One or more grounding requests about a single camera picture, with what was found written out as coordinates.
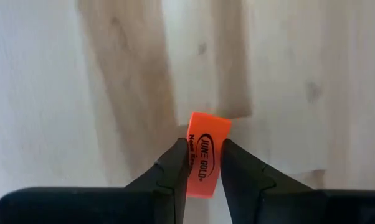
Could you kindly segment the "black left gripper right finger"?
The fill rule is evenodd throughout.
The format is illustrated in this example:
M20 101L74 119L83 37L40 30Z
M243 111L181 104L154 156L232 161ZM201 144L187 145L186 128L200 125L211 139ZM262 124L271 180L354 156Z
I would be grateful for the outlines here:
M375 190L313 189L230 139L221 179L233 223L375 224Z

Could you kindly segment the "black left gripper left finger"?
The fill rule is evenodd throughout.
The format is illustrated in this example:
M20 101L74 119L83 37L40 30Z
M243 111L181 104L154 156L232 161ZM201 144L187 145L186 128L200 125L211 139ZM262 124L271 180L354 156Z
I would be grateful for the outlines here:
M157 223L184 220L188 142L179 138L125 187L29 187L0 198L0 224Z

